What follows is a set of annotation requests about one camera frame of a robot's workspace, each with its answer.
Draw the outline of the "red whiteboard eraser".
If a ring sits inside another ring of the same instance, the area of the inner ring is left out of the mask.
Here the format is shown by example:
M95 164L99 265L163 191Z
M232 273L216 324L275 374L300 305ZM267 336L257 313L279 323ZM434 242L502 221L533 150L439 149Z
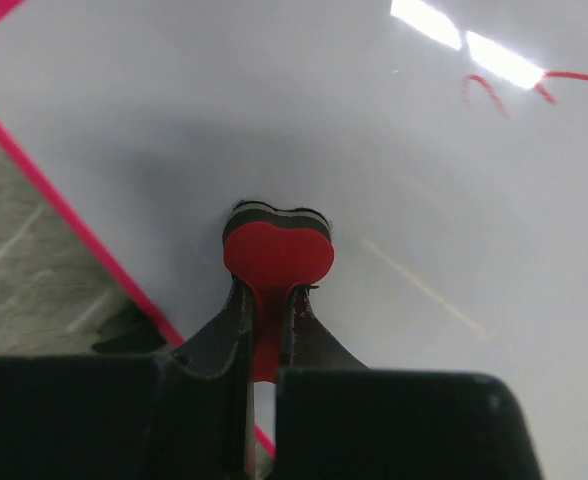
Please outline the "red whiteboard eraser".
M333 265L330 223L313 209L245 200L233 207L222 245L225 267L253 294L253 380L273 383L290 294L318 283Z

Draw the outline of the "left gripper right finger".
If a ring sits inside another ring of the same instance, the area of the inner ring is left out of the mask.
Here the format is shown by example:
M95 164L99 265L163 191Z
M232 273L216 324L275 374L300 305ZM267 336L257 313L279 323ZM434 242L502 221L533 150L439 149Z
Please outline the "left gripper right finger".
M278 479L539 479L516 397L478 372L371 369L288 300L276 383Z

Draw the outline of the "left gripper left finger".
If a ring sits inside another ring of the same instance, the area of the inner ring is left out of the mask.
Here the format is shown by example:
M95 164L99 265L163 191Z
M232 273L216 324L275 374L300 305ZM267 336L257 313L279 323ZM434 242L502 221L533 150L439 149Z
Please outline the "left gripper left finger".
M253 298L170 353L0 356L0 479L249 479Z

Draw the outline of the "pink framed whiteboard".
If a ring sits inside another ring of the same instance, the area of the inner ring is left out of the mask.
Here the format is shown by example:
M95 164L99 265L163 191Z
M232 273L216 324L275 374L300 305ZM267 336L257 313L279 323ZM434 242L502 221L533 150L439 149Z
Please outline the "pink framed whiteboard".
M588 479L588 1L0 1L0 145L182 337L237 202L320 212L349 350L499 377Z

